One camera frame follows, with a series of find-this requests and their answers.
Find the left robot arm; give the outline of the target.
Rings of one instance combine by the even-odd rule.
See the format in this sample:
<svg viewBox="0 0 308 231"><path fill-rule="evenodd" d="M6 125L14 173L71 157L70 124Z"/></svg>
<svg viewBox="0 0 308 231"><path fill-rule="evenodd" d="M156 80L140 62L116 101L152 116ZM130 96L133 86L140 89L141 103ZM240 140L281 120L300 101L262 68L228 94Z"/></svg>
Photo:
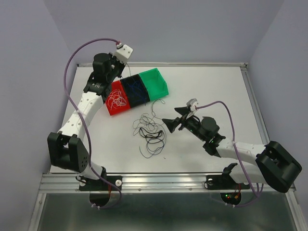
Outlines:
<svg viewBox="0 0 308 231"><path fill-rule="evenodd" d="M105 168L90 159L91 148L83 144L89 137L88 127L105 103L115 78L121 77L124 63L111 53L99 53L93 58L90 74L78 105L68 121L47 138L51 164L68 169L90 179L91 185L101 190L107 185Z"/></svg>

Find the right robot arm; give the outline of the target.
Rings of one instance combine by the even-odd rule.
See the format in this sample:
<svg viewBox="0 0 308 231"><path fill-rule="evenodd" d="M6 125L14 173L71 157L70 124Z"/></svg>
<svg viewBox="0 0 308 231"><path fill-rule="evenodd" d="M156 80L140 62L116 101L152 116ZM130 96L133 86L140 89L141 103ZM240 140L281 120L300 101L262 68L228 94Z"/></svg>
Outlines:
<svg viewBox="0 0 308 231"><path fill-rule="evenodd" d="M173 133L187 129L204 142L204 150L211 156L232 158L235 163L223 169L219 177L213 177L213 186L230 189L236 184L266 184L280 193L286 193L302 171L300 163L278 142L248 144L235 142L219 134L219 126L212 117L199 119L188 107L175 108L181 116L162 121Z"/></svg>

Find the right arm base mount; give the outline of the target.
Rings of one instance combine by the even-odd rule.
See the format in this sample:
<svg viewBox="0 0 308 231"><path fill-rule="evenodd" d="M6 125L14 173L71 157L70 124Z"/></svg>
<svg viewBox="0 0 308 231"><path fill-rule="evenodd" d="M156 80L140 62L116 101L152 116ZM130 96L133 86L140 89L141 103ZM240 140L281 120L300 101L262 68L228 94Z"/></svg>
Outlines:
<svg viewBox="0 0 308 231"><path fill-rule="evenodd" d="M208 190L250 189L249 185L236 183L229 175L207 175L204 182L204 188Z"/></svg>

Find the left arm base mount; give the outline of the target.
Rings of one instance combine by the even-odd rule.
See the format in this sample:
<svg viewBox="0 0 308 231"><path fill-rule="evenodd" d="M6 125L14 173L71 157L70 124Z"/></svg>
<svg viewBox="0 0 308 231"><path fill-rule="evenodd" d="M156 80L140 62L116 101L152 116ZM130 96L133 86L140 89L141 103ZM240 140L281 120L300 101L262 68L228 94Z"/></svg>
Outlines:
<svg viewBox="0 0 308 231"><path fill-rule="evenodd" d="M115 175L107 175L106 180L112 184L116 184L117 180L122 181L122 176ZM103 182L102 180L92 180L88 179L84 176L77 175L75 179L79 182L79 190L82 192L89 192L89 191L107 191L108 184Z"/></svg>

